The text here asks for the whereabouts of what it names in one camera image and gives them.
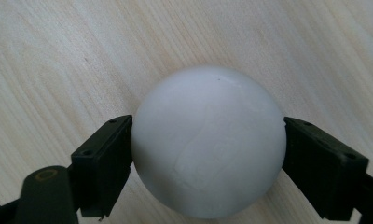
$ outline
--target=wooden surface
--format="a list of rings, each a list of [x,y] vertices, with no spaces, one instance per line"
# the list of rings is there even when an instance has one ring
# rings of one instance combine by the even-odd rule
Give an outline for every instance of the wooden surface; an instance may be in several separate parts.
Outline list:
[[[253,77],[285,116],[369,157],[373,175],[373,0],[0,0],[0,203],[32,171],[70,164],[170,73],[203,63]],[[103,223],[330,222],[284,172],[239,214],[198,220],[161,205],[133,169]]]

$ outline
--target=wooden table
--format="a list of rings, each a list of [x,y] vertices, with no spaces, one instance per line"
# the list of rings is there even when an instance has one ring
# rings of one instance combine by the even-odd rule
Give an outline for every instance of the wooden table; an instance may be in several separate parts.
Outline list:
[[[0,0],[0,203],[32,171],[68,166],[166,76],[204,63],[248,74],[285,116],[369,157],[373,175],[373,0]],[[239,214],[199,220],[156,201],[133,168],[103,223],[330,222],[284,172]]]

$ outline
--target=white sphere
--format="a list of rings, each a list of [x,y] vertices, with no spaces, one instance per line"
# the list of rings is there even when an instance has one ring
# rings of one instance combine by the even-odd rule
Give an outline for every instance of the white sphere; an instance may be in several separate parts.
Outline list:
[[[182,214],[226,217],[270,188],[285,155],[283,115],[267,91],[235,70],[179,71],[140,105],[132,157],[148,190]]]

